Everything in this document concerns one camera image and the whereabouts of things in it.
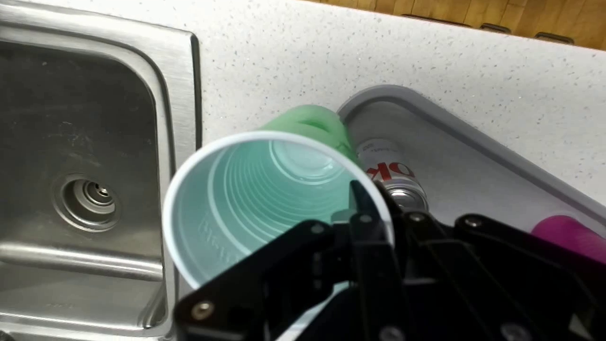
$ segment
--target sink drain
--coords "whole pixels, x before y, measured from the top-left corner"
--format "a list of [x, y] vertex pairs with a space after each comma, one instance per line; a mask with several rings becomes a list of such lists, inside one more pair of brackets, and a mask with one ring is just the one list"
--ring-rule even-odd
[[115, 200], [111, 191], [90, 179], [71, 179], [60, 189], [58, 212], [73, 227], [100, 232], [111, 229]]

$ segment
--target pink object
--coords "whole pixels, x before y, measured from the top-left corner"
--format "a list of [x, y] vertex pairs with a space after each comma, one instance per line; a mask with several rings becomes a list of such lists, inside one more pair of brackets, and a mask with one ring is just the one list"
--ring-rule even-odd
[[606, 238], [569, 215], [548, 215], [531, 234], [606, 265]]

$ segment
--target plastic cup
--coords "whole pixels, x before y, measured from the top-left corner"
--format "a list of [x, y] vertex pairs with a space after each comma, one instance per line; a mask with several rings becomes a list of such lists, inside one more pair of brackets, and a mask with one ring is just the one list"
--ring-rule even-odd
[[387, 208], [336, 113], [297, 105], [259, 130], [206, 143], [177, 168], [162, 206], [166, 248], [198, 287], [302, 219], [331, 223], [350, 206], [352, 179], [374, 200], [391, 242]]

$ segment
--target can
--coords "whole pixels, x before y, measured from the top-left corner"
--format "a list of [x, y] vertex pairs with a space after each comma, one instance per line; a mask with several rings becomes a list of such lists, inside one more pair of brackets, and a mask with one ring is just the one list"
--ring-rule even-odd
[[395, 141], [370, 138], [357, 145], [357, 157], [370, 179], [382, 183], [401, 210], [427, 210], [423, 189]]

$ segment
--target speckled countertop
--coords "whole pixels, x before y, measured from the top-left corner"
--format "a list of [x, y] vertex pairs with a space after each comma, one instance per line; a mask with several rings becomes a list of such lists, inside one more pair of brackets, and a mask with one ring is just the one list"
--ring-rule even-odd
[[204, 141], [399, 83], [606, 204], [603, 51], [308, 1], [39, 1], [194, 32]]

